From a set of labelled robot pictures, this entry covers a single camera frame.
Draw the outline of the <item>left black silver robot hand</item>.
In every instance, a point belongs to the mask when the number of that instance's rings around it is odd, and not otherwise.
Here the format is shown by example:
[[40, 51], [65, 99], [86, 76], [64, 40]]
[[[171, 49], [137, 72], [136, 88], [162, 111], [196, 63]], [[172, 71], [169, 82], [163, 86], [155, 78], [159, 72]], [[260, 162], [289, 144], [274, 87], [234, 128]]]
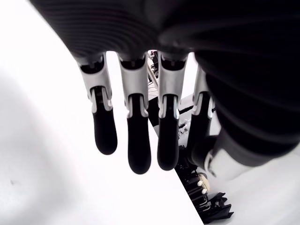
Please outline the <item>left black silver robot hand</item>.
[[119, 59], [128, 162], [146, 173], [148, 51], [158, 52], [157, 161], [179, 158], [179, 104], [189, 53], [198, 69], [187, 143], [190, 163], [232, 179], [300, 143], [297, 0], [34, 0], [76, 60], [92, 103], [96, 146], [117, 148], [106, 53]]

